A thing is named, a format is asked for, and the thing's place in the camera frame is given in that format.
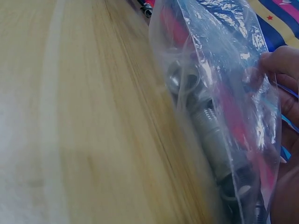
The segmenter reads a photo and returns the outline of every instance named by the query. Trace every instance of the finger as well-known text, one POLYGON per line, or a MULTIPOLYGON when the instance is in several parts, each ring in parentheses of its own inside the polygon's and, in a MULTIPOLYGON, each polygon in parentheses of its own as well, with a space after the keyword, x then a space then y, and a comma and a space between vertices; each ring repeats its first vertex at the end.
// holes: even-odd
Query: finger
POLYGON ((278 88, 281 103, 281 112, 295 126, 299 126, 299 103, 298 99, 287 91, 278 88))
POLYGON ((299 79, 299 50, 289 46, 281 46, 273 53, 261 56, 260 63, 263 68, 277 74, 287 74, 299 79))
POLYGON ((275 74, 270 74, 268 75, 269 80, 275 82, 275 78, 276 78, 276 82, 284 87, 286 87, 287 89, 293 91, 294 93, 298 94, 298 85, 297 85, 297 81, 286 75, 286 74, 277 74, 275 77, 275 74))
POLYGON ((290 152, 291 155, 299 152, 299 134, 285 121, 282 122, 281 144, 290 152))

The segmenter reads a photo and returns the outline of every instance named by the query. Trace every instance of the metal hose fitting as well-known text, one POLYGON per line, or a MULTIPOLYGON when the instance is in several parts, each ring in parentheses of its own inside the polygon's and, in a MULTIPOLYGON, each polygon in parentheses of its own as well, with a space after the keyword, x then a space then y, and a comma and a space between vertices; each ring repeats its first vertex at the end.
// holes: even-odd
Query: metal hose fitting
POLYGON ((215 115, 213 99, 199 70, 195 65, 181 66, 175 61, 168 68, 166 84, 175 103, 178 102, 179 95, 185 97, 187 114, 211 166, 232 223, 241 223, 240 203, 244 219, 249 220, 248 224, 264 224, 266 211, 258 176, 253 172, 252 165, 241 147, 236 144, 227 151, 226 140, 215 115))

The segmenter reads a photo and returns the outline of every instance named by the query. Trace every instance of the metal fitting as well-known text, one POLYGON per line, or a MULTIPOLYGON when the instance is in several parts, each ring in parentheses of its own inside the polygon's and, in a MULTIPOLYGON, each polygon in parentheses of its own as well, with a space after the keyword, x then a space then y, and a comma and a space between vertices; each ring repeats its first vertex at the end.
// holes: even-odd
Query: metal fitting
POLYGON ((147 18, 150 18, 153 14, 153 8, 149 3, 145 3, 140 9, 143 11, 144 15, 147 18))

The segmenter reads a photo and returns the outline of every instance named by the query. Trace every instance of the yellow stripe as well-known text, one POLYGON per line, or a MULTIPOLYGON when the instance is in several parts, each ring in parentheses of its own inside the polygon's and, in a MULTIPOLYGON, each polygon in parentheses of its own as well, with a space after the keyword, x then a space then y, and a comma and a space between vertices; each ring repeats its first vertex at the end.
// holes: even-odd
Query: yellow stripe
POLYGON ((256 14, 258 14, 263 20, 265 20, 268 24, 270 24, 274 29, 276 29, 280 33, 287 45, 299 48, 299 40, 295 37, 293 31, 288 27, 288 25, 286 25, 281 19, 276 17, 258 0, 249 0, 248 2, 253 8, 253 10, 256 12, 256 14), (273 20, 267 19, 267 16, 269 15, 273 17, 273 20))

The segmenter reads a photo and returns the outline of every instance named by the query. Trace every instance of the blue stripe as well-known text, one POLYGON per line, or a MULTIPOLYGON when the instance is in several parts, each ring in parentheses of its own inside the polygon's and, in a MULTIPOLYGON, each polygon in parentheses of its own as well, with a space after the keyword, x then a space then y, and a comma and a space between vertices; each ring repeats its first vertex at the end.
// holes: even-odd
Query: blue stripe
POLYGON ((265 38, 271 43, 273 48, 278 48, 282 45, 286 45, 284 39, 279 34, 279 32, 276 31, 271 25, 266 23, 261 17, 257 15, 257 19, 260 23, 261 29, 263 31, 263 35, 265 38))
POLYGON ((299 10, 299 0, 291 0, 291 5, 299 10))
POLYGON ((278 18, 288 25, 288 27, 293 31, 295 37, 299 39, 299 25, 297 21, 288 14, 281 7, 276 5, 272 0, 259 0, 268 10, 273 12, 278 18))
POLYGON ((265 40, 266 40, 266 44, 267 44, 267 47, 268 47, 268 51, 269 52, 273 52, 275 51, 275 47, 273 46, 272 42, 269 40, 269 38, 267 36, 265 36, 265 40))

